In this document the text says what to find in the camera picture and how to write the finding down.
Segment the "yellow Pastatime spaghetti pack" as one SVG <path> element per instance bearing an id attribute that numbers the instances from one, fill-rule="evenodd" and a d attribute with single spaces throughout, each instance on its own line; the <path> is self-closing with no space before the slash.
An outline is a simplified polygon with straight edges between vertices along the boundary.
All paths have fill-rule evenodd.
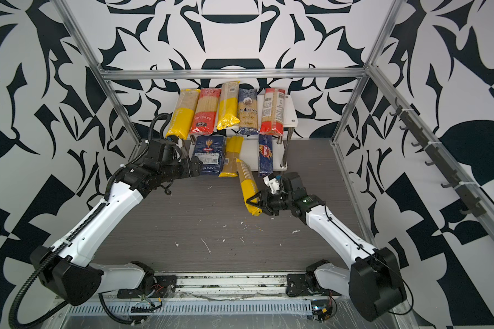
<path id="1" fill-rule="evenodd" d="M 248 203 L 248 199 L 259 192 L 251 168 L 241 159 L 236 160 L 236 165 L 246 209 L 252 216 L 257 217 L 262 213 L 262 210 Z"/>

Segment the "dark blue pasta pack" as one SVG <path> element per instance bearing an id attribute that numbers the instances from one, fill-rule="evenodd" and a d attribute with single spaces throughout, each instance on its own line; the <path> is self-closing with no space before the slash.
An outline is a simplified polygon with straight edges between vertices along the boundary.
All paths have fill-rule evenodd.
<path id="1" fill-rule="evenodd" d="M 259 135 L 259 177 L 273 173 L 273 137 Z"/>

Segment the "blue Barilla pasta pack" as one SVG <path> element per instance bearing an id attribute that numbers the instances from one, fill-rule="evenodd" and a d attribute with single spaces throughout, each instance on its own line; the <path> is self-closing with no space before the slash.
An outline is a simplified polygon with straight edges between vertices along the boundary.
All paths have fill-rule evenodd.
<path id="1" fill-rule="evenodd" d="M 199 136 L 193 156 L 202 163 L 201 175 L 219 176 L 224 166 L 226 138 L 222 135 Z"/>

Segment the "yellow spaghetti pack underneath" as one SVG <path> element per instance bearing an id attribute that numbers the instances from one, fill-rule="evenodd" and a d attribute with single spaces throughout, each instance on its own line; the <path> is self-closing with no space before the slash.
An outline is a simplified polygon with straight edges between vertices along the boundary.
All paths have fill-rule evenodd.
<path id="1" fill-rule="evenodd" d="M 182 90 L 168 126 L 166 137 L 187 140 L 200 96 L 200 89 Z"/>

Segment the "red yellow spaghetti pack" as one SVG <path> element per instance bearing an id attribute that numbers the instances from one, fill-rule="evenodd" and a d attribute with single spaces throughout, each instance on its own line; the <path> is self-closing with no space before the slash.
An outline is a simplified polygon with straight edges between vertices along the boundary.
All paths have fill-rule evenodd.
<path id="1" fill-rule="evenodd" d="M 207 136 L 214 132 L 221 89 L 202 89 L 193 117 L 190 135 Z"/>

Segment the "small clear spaghetti pack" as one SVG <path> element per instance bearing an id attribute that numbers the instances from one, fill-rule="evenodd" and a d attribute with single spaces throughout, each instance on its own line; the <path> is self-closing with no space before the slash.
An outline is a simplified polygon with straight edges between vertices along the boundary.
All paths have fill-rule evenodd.
<path id="1" fill-rule="evenodd" d="M 237 160 L 240 158 L 244 137 L 234 136 L 226 139 L 224 164 L 219 174 L 221 178 L 237 177 Z"/>

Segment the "red ended spaghetti pack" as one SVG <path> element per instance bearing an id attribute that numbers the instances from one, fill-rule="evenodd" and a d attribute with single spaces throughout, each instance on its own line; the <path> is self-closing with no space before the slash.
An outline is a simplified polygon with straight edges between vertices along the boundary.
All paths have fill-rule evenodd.
<path id="1" fill-rule="evenodd" d="M 284 135 L 284 89 L 266 89 L 263 97 L 260 134 L 282 137 Z"/>

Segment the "yellow brown spaghetti pack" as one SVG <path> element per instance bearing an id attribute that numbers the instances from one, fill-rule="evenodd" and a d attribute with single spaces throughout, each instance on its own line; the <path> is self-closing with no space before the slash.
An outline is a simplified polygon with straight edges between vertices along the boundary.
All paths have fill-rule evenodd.
<path id="1" fill-rule="evenodd" d="M 239 86 L 239 81 L 226 82 L 222 85 L 217 130 L 225 130 L 240 123 L 238 118 Z"/>

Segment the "blue yellow spaghetti pack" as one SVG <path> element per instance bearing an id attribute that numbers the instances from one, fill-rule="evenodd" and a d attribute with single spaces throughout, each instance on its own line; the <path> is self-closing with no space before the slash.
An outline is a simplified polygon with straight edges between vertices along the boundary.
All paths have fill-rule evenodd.
<path id="1" fill-rule="evenodd" d="M 257 90 L 239 89 L 238 94 L 238 133 L 250 136 L 258 134 Z"/>

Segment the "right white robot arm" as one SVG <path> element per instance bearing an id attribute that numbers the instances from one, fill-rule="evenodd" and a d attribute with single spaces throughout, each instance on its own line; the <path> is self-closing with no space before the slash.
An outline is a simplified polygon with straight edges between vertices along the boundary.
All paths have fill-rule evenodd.
<path id="1" fill-rule="evenodd" d="M 407 300 L 410 289 L 402 278 L 396 256 L 387 248 L 378 249 L 344 225 L 326 201 L 307 192 L 296 172 L 281 177 L 273 174 L 256 184 L 242 186 L 246 205 L 270 216 L 290 211 L 317 232 L 344 261 L 340 268 L 319 261 L 309 268 L 313 283 L 348 297 L 355 309 L 372 322 L 390 313 Z"/>

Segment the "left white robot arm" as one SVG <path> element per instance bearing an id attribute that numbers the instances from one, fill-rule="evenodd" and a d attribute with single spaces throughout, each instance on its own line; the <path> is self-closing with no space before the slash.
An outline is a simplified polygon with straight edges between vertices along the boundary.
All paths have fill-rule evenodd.
<path id="1" fill-rule="evenodd" d="M 137 261 L 99 265 L 93 258 L 119 222 L 151 192 L 163 189 L 170 194 L 175 180 L 199 176 L 202 166 L 197 156 L 186 155 L 171 141 L 146 143 L 135 160 L 110 177 L 104 197 L 79 224 L 51 247 L 32 253 L 42 285 L 73 306 L 111 291 L 151 294 L 155 283 L 151 267 Z"/>

